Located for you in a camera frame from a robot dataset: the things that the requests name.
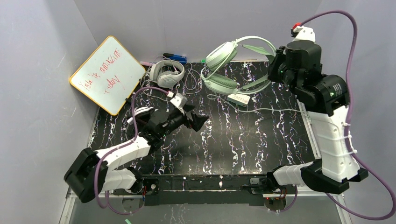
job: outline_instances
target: white headphones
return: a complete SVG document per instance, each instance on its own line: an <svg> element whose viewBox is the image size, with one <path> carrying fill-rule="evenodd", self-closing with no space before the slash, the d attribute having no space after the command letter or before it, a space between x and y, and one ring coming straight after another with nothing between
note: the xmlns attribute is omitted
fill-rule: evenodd
<svg viewBox="0 0 396 224"><path fill-rule="evenodd" d="M216 71L219 68L228 64L236 56L236 54L238 53L238 51L236 49L236 47L238 46L238 43L243 40L247 40L247 39L259 39L259 40L266 42L271 47L272 55L275 56L275 51L276 51L275 46L273 44L271 44L269 41L267 41L266 39L261 38L259 36L245 36L245 37L242 37L242 38L237 39L232 42L225 42L224 44L217 47L214 51L212 51L206 57L206 65L209 68L209 70L211 71L211 73L209 73L207 77L204 77L204 75L202 74L204 69L201 70L201 78L204 81L204 83L208 89L212 90L213 92L217 92L217 93L225 94L225 95L237 94L237 93L249 95L249 94L254 94L254 93L260 92L263 89L265 89L267 86L269 86L269 84L271 82L268 80L268 74L266 74L262 78L257 79L256 81L254 81L252 83L249 83L249 84L237 89L238 83L236 81L216 73ZM252 46L250 46L250 48L248 48L246 46L246 48L248 48L248 49L259 52L255 49L252 49L251 47ZM253 86L263 83L263 82L264 82L263 85L261 85L260 87L254 89L254 90L241 91L241 89L245 90L245 89L248 89L250 87L253 87Z"/></svg>
<svg viewBox="0 0 396 224"><path fill-rule="evenodd" d="M163 71L165 66L174 67L176 71ZM184 77L184 66L177 61L162 60L151 67L150 80L162 88L172 88Z"/></svg>

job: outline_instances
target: black marble table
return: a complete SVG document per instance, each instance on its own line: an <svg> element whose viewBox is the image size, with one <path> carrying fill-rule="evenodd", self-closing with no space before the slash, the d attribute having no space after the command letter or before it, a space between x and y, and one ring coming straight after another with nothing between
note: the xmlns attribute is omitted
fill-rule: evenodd
<svg viewBox="0 0 396 224"><path fill-rule="evenodd" d="M265 75L266 66L266 62L234 62L218 73L226 74L243 85ZM192 67L200 72L204 64L193 63ZM191 88L194 84L194 79L188 77L186 85ZM187 95L188 103L196 106L196 112L210 116L202 129L195 132L180 127L166 136L161 150L132 161L131 166L146 175L254 175L263 174L280 164L293 165L314 160L299 112L237 112L221 100L208 99L206 95L213 92L205 86L202 88L199 93ZM184 82L172 91L195 92L188 90ZM152 95L165 98L156 91ZM272 83L251 97L249 110L263 107L299 110L295 97L281 84ZM136 106L172 109L170 103L144 94L139 96ZM130 104L125 104L117 116L100 109L90 146L96 150L126 141L124 129L130 116Z"/></svg>

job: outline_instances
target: robotic arm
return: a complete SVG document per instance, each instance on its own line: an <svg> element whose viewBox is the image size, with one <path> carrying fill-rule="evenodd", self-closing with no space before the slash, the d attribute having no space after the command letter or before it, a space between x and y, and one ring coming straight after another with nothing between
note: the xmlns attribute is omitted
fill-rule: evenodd
<svg viewBox="0 0 396 224"><path fill-rule="evenodd" d="M301 165L280 166L261 179L264 189L275 190L294 184L319 192L340 194L349 182L360 182L367 170L349 152L344 128L349 92L346 82L337 75L322 74L321 47L315 44L311 28L296 24L291 30L295 39L276 51L268 68L269 80L282 83L305 104L321 159Z"/></svg>
<svg viewBox="0 0 396 224"><path fill-rule="evenodd" d="M133 143L126 141L96 151L91 148L84 149L64 176L64 180L81 202L86 203L95 198L93 180L96 166L107 152L115 148L118 148L118 150L107 156L100 166L99 192L114 189L139 192L142 188L142 177L139 171L133 167L121 170L115 169L131 160L154 153L162 146L164 137L181 125L192 128L196 132L199 131L209 117L197 115L193 111L195 106L186 104L186 101L186 97L177 93L170 100L175 107L170 114L167 114L165 110L153 109L152 107L136 110L135 118L139 124L138 129L141 131Z"/></svg>

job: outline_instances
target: gray backdrop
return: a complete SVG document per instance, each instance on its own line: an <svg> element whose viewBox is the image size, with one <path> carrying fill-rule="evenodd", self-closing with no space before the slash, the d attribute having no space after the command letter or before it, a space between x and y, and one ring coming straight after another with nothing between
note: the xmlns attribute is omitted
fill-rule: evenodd
<svg viewBox="0 0 396 224"><path fill-rule="evenodd" d="M359 156L396 188L392 175L396 158L394 1L75 3L6 0L0 4L0 222L56 223L59 219L67 189L63 174L87 143L97 108L72 89L67 78L108 35L118 38L138 60L150 61L156 54L169 52L196 61L221 43L244 35L262 36L276 46L287 44L295 22L329 9L349 11L359 26L351 71L354 146ZM323 48L324 72L343 76L352 36L350 22L330 15L310 25ZM258 57L243 50L237 55L237 59L252 58ZM371 177L362 184L352 184L346 203L373 216L390 209L388 193Z"/></svg>

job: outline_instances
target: red handwriting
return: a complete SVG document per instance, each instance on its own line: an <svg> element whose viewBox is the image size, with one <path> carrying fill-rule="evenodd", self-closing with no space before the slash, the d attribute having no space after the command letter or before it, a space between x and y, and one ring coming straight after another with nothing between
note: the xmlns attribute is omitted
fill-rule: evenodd
<svg viewBox="0 0 396 224"><path fill-rule="evenodd" d="M122 85L120 79L118 79L118 77L117 77L116 75L114 75L114 78L112 78L112 79L106 79L106 80L107 80L107 82L108 82L108 85L107 85L107 87L106 87L106 89L105 89L105 92L104 92L103 94L110 93L110 92L108 92L107 90L112 89L117 83L120 83L121 86L122 86L122 88L125 90L125 88L124 88L124 86Z"/></svg>
<svg viewBox="0 0 396 224"><path fill-rule="evenodd" d="M88 76L92 76L94 78L100 78L96 72L93 72L92 74L88 74Z"/></svg>
<svg viewBox="0 0 396 224"><path fill-rule="evenodd" d="M102 63L101 67L99 70L102 73L105 73L111 64L113 64L119 57L121 57L121 53L115 49L115 51L109 55L109 57Z"/></svg>
<svg viewBox="0 0 396 224"><path fill-rule="evenodd" d="M83 82L83 83L79 82L78 84L89 91L90 88L91 88L91 85L92 85L92 81L91 80L88 80L88 81L86 80L85 82Z"/></svg>

